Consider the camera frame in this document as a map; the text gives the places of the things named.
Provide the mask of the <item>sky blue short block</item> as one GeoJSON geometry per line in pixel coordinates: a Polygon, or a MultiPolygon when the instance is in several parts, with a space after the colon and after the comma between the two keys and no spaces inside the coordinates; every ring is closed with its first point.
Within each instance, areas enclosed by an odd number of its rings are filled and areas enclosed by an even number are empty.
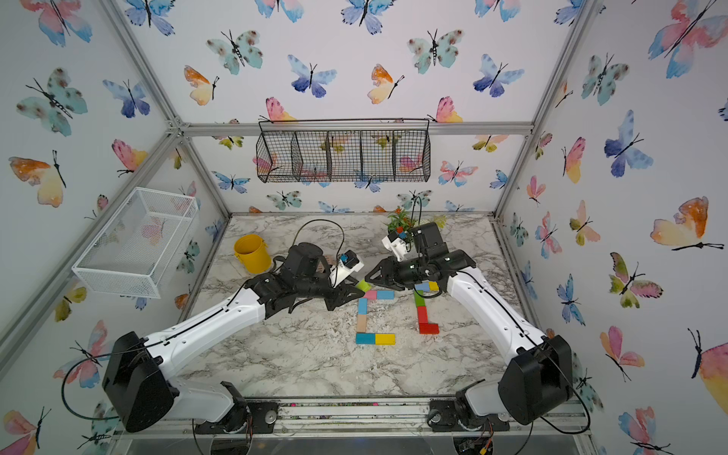
{"type": "Polygon", "coordinates": [[[390,301],[395,299],[395,293],[391,290],[378,290],[377,300],[390,301]]]}

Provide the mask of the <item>light blue building block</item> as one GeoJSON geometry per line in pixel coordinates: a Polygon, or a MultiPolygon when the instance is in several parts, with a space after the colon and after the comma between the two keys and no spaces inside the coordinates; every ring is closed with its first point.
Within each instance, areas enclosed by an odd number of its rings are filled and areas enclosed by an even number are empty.
{"type": "Polygon", "coordinates": [[[369,301],[365,298],[358,300],[358,314],[360,316],[366,316],[368,314],[369,301]]]}

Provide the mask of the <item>red building block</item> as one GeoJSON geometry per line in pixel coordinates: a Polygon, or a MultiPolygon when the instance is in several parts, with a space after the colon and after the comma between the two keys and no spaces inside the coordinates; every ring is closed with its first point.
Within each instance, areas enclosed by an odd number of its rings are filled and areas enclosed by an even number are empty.
{"type": "Polygon", "coordinates": [[[417,306],[417,321],[420,325],[428,324],[428,310],[426,306],[417,306]]]}
{"type": "Polygon", "coordinates": [[[437,323],[420,323],[419,324],[419,333],[421,335],[439,335],[440,334],[440,327],[437,323]]]}

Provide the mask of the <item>natural wood building block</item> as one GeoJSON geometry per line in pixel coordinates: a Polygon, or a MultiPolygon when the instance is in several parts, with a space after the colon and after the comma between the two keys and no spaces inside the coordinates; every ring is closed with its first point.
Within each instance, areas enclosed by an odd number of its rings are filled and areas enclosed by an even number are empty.
{"type": "Polygon", "coordinates": [[[366,333],[367,332],[367,316],[359,314],[356,316],[356,333],[366,333]]]}

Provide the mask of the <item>teal building block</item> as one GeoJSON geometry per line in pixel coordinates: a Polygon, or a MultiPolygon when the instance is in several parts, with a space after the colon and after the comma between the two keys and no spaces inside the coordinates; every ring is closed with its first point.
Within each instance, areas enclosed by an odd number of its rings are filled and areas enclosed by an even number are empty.
{"type": "Polygon", "coordinates": [[[376,345],[377,335],[373,333],[356,333],[357,345],[376,345]]]}

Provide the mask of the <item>small yellow building block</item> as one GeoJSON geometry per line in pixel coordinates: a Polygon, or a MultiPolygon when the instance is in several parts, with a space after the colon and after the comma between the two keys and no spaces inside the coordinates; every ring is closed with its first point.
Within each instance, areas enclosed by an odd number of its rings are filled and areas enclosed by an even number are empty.
{"type": "Polygon", "coordinates": [[[394,334],[375,334],[375,345],[391,346],[396,345],[397,338],[394,334]]]}

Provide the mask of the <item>light green building block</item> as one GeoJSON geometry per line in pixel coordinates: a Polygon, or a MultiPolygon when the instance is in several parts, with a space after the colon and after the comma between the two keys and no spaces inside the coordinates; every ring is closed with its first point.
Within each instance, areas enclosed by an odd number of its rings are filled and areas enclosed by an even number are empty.
{"type": "Polygon", "coordinates": [[[371,284],[369,284],[366,281],[360,281],[356,285],[356,288],[359,289],[359,290],[361,290],[361,291],[363,291],[363,292],[369,292],[373,288],[373,286],[371,286],[371,284]]]}

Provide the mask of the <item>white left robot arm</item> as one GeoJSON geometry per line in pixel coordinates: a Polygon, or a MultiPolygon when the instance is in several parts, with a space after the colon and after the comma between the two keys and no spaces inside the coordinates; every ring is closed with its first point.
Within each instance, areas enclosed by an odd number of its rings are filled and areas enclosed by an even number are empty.
{"type": "Polygon", "coordinates": [[[184,368],[242,329],[282,311],[321,300],[333,311],[364,296],[353,274],[363,267],[352,251],[329,265],[322,249],[292,246],[282,263],[254,276],[230,297],[168,329],[139,337],[130,332],[114,344],[102,388],[123,428],[136,433],[163,420],[200,420],[213,433],[235,433],[252,424],[246,399],[229,382],[194,383],[184,368]]]}

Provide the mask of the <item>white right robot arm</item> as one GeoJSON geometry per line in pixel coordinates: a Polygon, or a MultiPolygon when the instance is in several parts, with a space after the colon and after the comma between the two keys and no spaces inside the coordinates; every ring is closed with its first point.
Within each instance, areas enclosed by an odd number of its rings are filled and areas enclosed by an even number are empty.
{"type": "Polygon", "coordinates": [[[400,234],[383,238],[390,254],[367,274],[367,282],[392,290],[436,282],[440,291],[468,309],[505,363],[499,381],[482,380],[457,392],[454,407],[461,425],[478,428],[502,414],[529,425],[570,400],[570,345],[559,336],[550,339],[517,313],[466,252],[449,249],[436,224],[415,227],[409,235],[413,253],[400,234]]]}

